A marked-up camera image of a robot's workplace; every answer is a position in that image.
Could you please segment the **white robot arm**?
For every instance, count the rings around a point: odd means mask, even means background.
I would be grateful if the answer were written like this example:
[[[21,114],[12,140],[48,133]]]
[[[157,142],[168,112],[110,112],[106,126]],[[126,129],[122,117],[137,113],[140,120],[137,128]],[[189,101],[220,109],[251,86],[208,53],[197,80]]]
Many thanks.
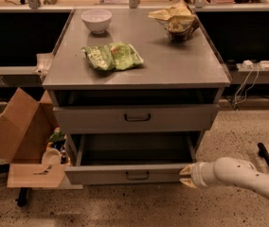
[[[258,172],[245,160],[222,157],[214,162],[197,162],[185,166],[179,175],[180,182],[192,188],[236,186],[269,200],[269,174]]]

